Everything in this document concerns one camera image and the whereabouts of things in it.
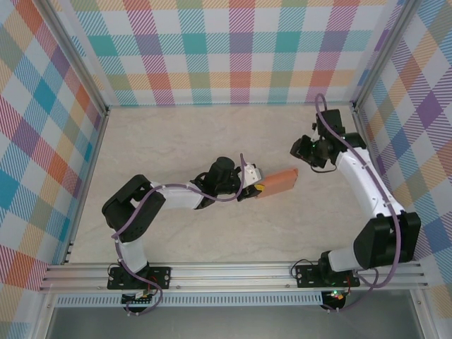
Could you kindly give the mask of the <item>left aluminium frame post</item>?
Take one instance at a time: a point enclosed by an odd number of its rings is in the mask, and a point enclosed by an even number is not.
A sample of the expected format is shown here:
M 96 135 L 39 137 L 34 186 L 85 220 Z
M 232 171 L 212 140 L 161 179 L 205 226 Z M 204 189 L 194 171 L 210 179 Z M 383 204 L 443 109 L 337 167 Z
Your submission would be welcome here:
M 40 12 L 49 29 L 52 31 L 61 50 L 65 54 L 69 63 L 74 68 L 74 71 L 84 85 L 87 93 L 94 102 L 95 106 L 100 110 L 105 117 L 108 115 L 109 108 L 102 98 L 93 78 L 91 77 L 88 68 L 85 66 L 82 57 L 78 53 L 70 35 L 67 33 L 63 23 L 59 19 L 57 12 L 54 10 L 50 0 L 32 0 L 37 10 Z

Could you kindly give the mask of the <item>aluminium mounting rail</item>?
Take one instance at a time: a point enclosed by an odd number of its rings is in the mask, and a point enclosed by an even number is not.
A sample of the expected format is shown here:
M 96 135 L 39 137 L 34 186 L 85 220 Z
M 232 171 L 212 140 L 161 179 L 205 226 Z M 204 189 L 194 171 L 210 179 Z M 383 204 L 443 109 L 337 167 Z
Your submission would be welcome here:
M 169 263 L 170 292 L 295 291 L 291 263 Z M 106 292 L 108 263 L 49 266 L 40 292 Z

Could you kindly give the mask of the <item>orange paper box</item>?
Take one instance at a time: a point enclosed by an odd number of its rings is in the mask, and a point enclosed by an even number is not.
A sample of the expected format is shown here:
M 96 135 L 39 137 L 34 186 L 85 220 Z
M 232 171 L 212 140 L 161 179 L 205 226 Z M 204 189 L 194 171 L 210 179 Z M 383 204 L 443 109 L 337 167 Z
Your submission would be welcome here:
M 263 187 L 263 191 L 256 197 L 256 199 L 265 198 L 291 190 L 295 186 L 298 175 L 299 170 L 296 167 L 266 175 L 265 179 L 259 183 L 259 185 Z

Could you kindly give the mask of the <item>aluminium floor rail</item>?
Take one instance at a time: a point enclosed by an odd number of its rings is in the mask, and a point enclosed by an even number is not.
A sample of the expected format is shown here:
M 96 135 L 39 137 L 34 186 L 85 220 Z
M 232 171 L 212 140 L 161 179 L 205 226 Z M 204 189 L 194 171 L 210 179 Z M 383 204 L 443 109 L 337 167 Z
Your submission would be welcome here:
M 89 162 L 87 176 L 86 176 L 85 181 L 83 182 L 83 185 L 82 185 L 81 196 L 80 196 L 80 198 L 78 200 L 76 213 L 74 215 L 73 221 L 72 221 L 72 223 L 71 223 L 71 225 L 69 227 L 68 233 L 67 233 L 66 238 L 65 238 L 64 243 L 63 243 L 63 251 L 60 254 L 60 257 L 59 257 L 59 260 L 58 260 L 58 264 L 59 265 L 64 265 L 65 263 L 67 263 L 68 260 L 69 260 L 69 256 L 71 255 L 71 247 L 73 246 L 73 244 L 75 242 L 76 235 L 77 235 L 77 232 L 78 232 L 78 228 L 79 228 L 79 225 L 81 223 L 83 209 L 85 207 L 85 204 L 86 204 L 86 201 L 87 201 L 87 197 L 88 197 L 88 193 L 89 193 L 89 189 L 90 189 L 90 185 L 91 185 L 91 182 L 93 180 L 95 166 L 97 164 L 97 159 L 99 157 L 100 150 L 101 150 L 101 147 L 102 147 L 102 142 L 103 142 L 103 139 L 105 137 L 105 132 L 107 130 L 107 125 L 108 125 L 108 121 L 109 121 L 110 112 L 111 112 L 111 109 L 109 107 L 107 107 L 106 110 L 105 110 L 105 113 L 102 115 L 101 124 L 100 124 L 100 130 L 99 130 L 99 134 L 98 134 L 98 137 L 97 137 L 97 140 L 96 140 L 96 144 L 95 144 L 95 147 L 93 149 L 92 156 L 91 156 L 91 159 L 90 159 L 90 162 Z
M 403 211 L 391 197 L 375 168 L 370 138 L 364 130 L 364 120 L 359 111 L 352 109 L 352 118 L 357 132 L 367 145 L 359 150 L 355 161 L 357 178 L 353 191 L 369 221 L 357 235 L 352 248 L 362 268 L 375 268 L 397 264 L 400 261 L 401 231 L 398 214 Z

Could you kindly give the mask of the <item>right aluminium frame post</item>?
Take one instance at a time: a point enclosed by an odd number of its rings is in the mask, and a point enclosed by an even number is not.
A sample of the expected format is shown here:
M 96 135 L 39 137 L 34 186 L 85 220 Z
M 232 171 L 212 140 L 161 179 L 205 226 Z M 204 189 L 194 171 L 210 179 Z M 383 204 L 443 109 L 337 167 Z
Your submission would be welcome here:
M 370 96 L 421 3 L 422 0 L 388 0 L 369 41 L 371 51 L 364 59 L 366 64 L 358 68 L 360 78 L 350 100 L 353 109 L 361 108 Z

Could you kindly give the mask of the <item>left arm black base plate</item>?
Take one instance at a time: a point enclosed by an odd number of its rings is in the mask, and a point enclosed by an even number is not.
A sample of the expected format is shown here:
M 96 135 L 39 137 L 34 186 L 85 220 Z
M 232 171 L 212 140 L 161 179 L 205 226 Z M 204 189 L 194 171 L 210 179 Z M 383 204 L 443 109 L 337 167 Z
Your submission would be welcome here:
M 163 290 L 167 290 L 170 285 L 171 268 L 147 266 L 137 272 L 137 275 L 158 284 Z M 108 276 L 108 290 L 153 289 L 153 286 L 150 286 L 147 282 L 143 282 L 130 275 L 123 266 L 113 266 L 109 269 Z

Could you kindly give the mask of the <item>aluminium frame post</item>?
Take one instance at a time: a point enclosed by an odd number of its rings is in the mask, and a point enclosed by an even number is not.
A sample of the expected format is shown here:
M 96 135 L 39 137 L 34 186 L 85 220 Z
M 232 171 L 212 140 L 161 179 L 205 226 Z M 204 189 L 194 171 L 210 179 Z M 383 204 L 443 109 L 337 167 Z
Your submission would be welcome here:
M 371 51 L 364 59 L 366 64 L 358 68 L 360 78 L 350 100 L 353 109 L 361 108 L 370 96 L 421 3 L 422 0 L 388 0 L 369 41 Z
M 37 10 L 40 12 L 49 29 L 52 31 L 61 50 L 65 54 L 69 63 L 74 68 L 74 71 L 84 85 L 87 93 L 94 102 L 95 106 L 100 110 L 105 117 L 108 115 L 109 108 L 102 98 L 93 78 L 91 77 L 88 68 L 85 66 L 82 57 L 78 53 L 70 35 L 67 33 L 63 23 L 59 19 L 57 12 L 54 10 L 50 0 L 32 0 Z

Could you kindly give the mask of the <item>grey metal panel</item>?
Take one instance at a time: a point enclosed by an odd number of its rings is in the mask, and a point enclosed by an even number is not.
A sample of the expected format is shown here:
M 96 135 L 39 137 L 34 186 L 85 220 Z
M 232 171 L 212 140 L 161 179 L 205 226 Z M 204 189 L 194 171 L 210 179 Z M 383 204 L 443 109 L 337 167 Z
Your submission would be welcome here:
M 411 316 L 327 314 L 309 307 L 58 308 L 46 339 L 424 339 Z

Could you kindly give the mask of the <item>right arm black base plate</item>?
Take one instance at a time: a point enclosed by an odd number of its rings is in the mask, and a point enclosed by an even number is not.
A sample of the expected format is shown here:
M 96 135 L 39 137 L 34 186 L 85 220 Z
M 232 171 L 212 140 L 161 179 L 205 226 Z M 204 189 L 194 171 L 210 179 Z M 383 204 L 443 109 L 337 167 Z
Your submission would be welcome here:
M 308 287 L 359 287 L 360 281 L 351 270 L 323 274 L 318 265 L 298 265 L 295 267 L 298 288 Z

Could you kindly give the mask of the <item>left aluminium floor rail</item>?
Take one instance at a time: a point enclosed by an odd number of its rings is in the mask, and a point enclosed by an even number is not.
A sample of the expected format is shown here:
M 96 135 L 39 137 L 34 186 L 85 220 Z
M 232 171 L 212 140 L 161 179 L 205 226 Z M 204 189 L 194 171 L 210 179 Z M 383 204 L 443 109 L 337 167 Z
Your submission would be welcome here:
M 79 228 L 79 225 L 81 223 L 83 209 L 85 207 L 85 204 L 86 204 L 86 201 L 87 201 L 87 197 L 88 197 L 88 193 L 89 193 L 89 189 L 90 189 L 90 185 L 91 185 L 91 182 L 93 180 L 95 166 L 97 164 L 97 159 L 99 157 L 100 150 L 101 150 L 101 147 L 102 147 L 102 142 L 103 142 L 103 139 L 105 137 L 105 132 L 107 130 L 107 125 L 108 125 L 108 121 L 109 121 L 110 112 L 111 112 L 111 109 L 109 107 L 107 107 L 106 110 L 105 110 L 105 113 L 102 115 L 101 124 L 100 124 L 100 130 L 99 130 L 99 134 L 98 134 L 98 137 L 97 137 L 97 140 L 96 140 L 96 144 L 95 144 L 95 147 L 93 149 L 92 156 L 91 156 L 91 159 L 90 159 L 90 162 L 89 162 L 87 176 L 86 176 L 85 181 L 83 182 L 83 185 L 82 185 L 81 196 L 80 196 L 80 198 L 78 200 L 76 213 L 74 215 L 73 221 L 72 221 L 72 223 L 71 223 L 71 225 L 69 227 L 68 233 L 67 233 L 66 238 L 65 238 L 64 243 L 63 243 L 63 251 L 60 254 L 60 257 L 59 257 L 59 260 L 58 260 L 58 264 L 59 265 L 64 265 L 65 263 L 67 263 L 68 260 L 69 260 L 69 256 L 71 255 L 71 247 L 73 246 L 73 244 L 75 242 L 76 235 L 77 235 L 77 232 L 78 232 L 78 228 Z

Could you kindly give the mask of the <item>right aluminium floor rail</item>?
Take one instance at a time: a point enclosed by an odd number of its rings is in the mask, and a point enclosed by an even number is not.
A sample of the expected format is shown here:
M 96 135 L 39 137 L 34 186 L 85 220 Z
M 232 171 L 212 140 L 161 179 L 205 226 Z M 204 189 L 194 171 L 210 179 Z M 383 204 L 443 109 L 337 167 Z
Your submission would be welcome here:
M 391 197 L 375 168 L 370 138 L 364 130 L 364 120 L 359 111 L 352 109 L 352 118 L 357 132 L 367 145 L 359 150 L 355 161 L 357 178 L 353 191 L 369 221 L 357 235 L 352 248 L 362 268 L 375 268 L 397 264 L 400 261 L 401 231 L 398 214 L 403 211 Z

